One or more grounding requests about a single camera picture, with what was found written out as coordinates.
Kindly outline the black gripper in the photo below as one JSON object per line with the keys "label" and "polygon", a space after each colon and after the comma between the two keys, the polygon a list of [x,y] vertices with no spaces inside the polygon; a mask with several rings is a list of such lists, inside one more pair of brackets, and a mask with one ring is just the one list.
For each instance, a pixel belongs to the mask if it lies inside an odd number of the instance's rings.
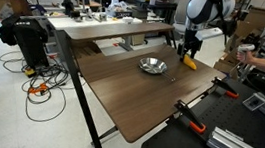
{"label": "black gripper", "polygon": [[177,54],[184,57],[187,51],[191,51],[190,57],[194,58],[196,52],[201,49],[202,41],[195,34],[197,31],[186,30],[184,33],[184,41],[178,45]]}

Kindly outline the person's hand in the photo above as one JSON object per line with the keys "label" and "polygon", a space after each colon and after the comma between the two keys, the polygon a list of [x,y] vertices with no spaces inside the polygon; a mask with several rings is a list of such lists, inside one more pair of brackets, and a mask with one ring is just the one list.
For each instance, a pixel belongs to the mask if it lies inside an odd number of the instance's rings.
{"label": "person's hand", "polygon": [[247,51],[247,52],[237,52],[236,53],[236,58],[243,62],[244,64],[252,64],[254,61],[254,56],[252,51]]}

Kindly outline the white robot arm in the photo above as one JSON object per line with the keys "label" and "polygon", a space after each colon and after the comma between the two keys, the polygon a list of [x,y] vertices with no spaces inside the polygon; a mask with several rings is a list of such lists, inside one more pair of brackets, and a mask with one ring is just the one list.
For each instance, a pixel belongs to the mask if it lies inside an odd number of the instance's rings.
{"label": "white robot arm", "polygon": [[226,33],[225,18],[231,16],[235,9],[235,0],[189,0],[185,8],[186,24],[183,44],[177,53],[184,59],[187,51],[191,51],[191,58],[195,57],[200,49],[202,39],[198,34],[203,25],[208,22],[219,20],[223,22],[222,32]]}

